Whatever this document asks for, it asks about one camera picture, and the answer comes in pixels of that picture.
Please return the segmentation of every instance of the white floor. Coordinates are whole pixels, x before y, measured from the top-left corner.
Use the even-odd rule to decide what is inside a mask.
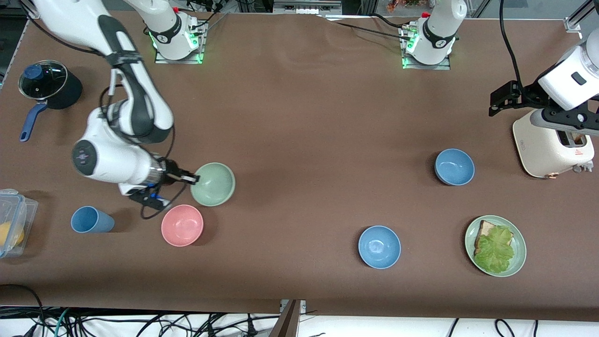
[[[133,318],[149,319],[152,316],[111,316],[106,317],[114,320],[130,320]],[[170,318],[175,320],[179,315]],[[190,316],[193,327],[201,325],[208,315]],[[227,326],[231,323],[243,321],[246,314],[230,314],[219,320],[214,326]],[[260,320],[254,322],[256,330],[269,329],[274,326],[276,319]],[[516,337],[532,337],[533,321],[507,320],[512,327]],[[299,324],[298,337],[447,337],[449,328],[453,323],[452,318],[383,318],[383,317],[347,317],[347,316],[302,316]],[[86,323],[86,327],[97,337],[133,337],[144,323],[107,323],[92,321]],[[30,319],[0,320],[0,337],[13,337],[23,335],[32,326]],[[240,324],[239,328],[245,330],[246,325]],[[152,324],[140,337],[158,336],[160,325]],[[509,337],[509,332],[501,329],[504,336]],[[218,336],[237,336],[237,329],[224,330]],[[40,337],[41,329],[38,328],[35,337]],[[164,334],[164,337],[184,337],[185,331],[174,329]],[[453,337],[486,337],[497,336],[494,320],[460,319]],[[541,321],[537,331],[538,337],[562,337],[562,336],[599,336],[599,323],[595,322],[571,322],[571,321]]]

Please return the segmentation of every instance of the metal mounting plate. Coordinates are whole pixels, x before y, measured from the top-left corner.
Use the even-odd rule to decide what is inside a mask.
[[[202,64],[204,62],[204,52],[206,50],[206,38],[208,34],[208,23],[202,25],[198,28],[198,32],[200,35],[198,36],[198,48],[192,51],[187,57],[179,59],[179,60],[169,60],[162,56],[156,46],[154,49],[156,50],[156,57],[154,58],[154,62],[158,64]]]

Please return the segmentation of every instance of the lettuce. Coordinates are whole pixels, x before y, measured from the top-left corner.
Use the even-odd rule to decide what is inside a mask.
[[[514,256],[514,249],[509,245],[512,232],[507,226],[495,226],[489,235],[479,237],[480,252],[474,256],[474,262],[491,273],[505,272]]]

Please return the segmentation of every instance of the bread slice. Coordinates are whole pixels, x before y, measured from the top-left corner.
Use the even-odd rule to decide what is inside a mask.
[[[474,250],[474,255],[480,253],[480,248],[479,248],[479,239],[481,235],[489,235],[489,232],[495,228],[496,226],[493,225],[492,223],[490,223],[489,221],[486,220],[481,220],[480,221],[480,229],[479,229],[479,234],[476,236],[476,241],[474,242],[474,247],[476,248]]]

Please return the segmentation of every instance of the brown tabletop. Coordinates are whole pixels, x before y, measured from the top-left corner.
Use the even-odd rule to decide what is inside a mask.
[[[318,314],[599,319],[598,173],[524,173],[510,130],[526,111],[487,115],[489,94],[514,78],[496,20],[464,22],[451,71],[419,71],[401,68],[393,38],[310,15],[228,15],[210,30],[204,64],[156,65],[139,15],[114,15],[173,110],[171,158],[188,170],[225,163],[237,190],[214,208],[189,192],[177,200],[198,206],[205,232],[175,248],[161,216],[142,221],[116,185],[77,174],[71,149],[110,68],[30,26],[0,94],[0,186],[40,206],[23,257],[0,261],[0,283],[28,285],[51,306],[277,312],[280,299],[298,298]],[[506,26],[525,83],[577,41],[561,21]],[[33,102],[17,80],[42,59],[69,67],[83,96],[42,113],[19,143]],[[435,177],[446,148],[473,157],[468,185]],[[111,214],[115,232],[75,233],[69,220],[83,205]],[[511,220],[526,240],[512,277],[487,276],[465,254],[466,226],[485,214]],[[387,270],[367,267],[356,249],[377,224],[403,248]],[[19,291],[0,301],[33,304]]]

